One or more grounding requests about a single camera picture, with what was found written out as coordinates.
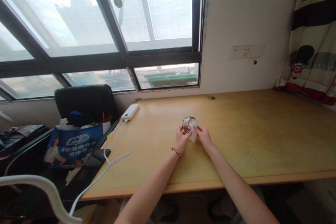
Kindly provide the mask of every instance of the tissue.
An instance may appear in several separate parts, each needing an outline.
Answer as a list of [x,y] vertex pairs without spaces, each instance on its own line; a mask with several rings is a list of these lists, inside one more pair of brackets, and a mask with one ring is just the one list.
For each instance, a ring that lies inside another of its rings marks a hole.
[[190,127],[192,129],[192,135],[189,138],[192,142],[196,142],[196,137],[197,137],[197,133],[196,130],[194,129],[194,127],[198,126],[198,118],[195,121],[192,121],[190,124]]

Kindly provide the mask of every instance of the windowsill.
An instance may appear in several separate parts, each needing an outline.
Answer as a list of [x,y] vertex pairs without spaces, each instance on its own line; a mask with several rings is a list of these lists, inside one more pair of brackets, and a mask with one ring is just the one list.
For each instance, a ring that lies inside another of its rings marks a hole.
[[[157,92],[166,92],[166,91],[174,91],[174,90],[182,90],[182,89],[195,89],[200,88],[199,85],[191,85],[191,86],[177,86],[177,87],[164,87],[164,88],[157,88],[157,89],[148,89],[148,90],[130,90],[130,91],[120,91],[120,92],[112,92],[113,95],[130,95],[130,94],[141,94],[141,93],[157,93]],[[47,100],[55,100],[55,98],[52,97],[44,97],[44,98],[27,98],[27,99],[18,99],[14,101],[0,101],[0,105],[6,104],[6,103],[16,103],[16,102],[35,102],[35,101],[47,101]]]

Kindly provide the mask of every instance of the power outlet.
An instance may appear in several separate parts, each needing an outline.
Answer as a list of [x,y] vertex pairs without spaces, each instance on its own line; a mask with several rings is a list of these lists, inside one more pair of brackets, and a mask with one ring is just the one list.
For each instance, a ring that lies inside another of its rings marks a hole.
[[242,47],[232,47],[229,60],[242,58]]
[[252,46],[241,46],[241,58],[249,58],[252,52]]
[[264,52],[265,45],[254,45],[249,58],[260,58]]

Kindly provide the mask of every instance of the chair backrest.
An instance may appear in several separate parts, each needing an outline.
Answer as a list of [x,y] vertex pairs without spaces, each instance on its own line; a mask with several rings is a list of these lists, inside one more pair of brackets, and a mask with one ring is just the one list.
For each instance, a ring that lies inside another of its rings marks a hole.
[[61,118],[68,118],[72,111],[81,112],[97,122],[103,121],[103,112],[105,118],[112,116],[111,122],[119,118],[111,87],[106,84],[57,89],[55,101]]

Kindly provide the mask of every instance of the green pipe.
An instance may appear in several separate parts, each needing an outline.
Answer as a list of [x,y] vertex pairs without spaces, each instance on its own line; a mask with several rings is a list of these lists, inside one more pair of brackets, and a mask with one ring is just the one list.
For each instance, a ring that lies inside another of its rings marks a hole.
[[196,81],[196,74],[185,74],[185,75],[170,75],[170,76],[155,76],[148,77],[148,82],[169,82],[169,81]]
[[148,75],[144,75],[145,78],[148,77],[154,77],[154,76],[165,76],[165,75],[175,75],[176,72],[175,71],[170,71],[170,72],[161,72],[161,73],[152,73],[152,74],[148,74]]

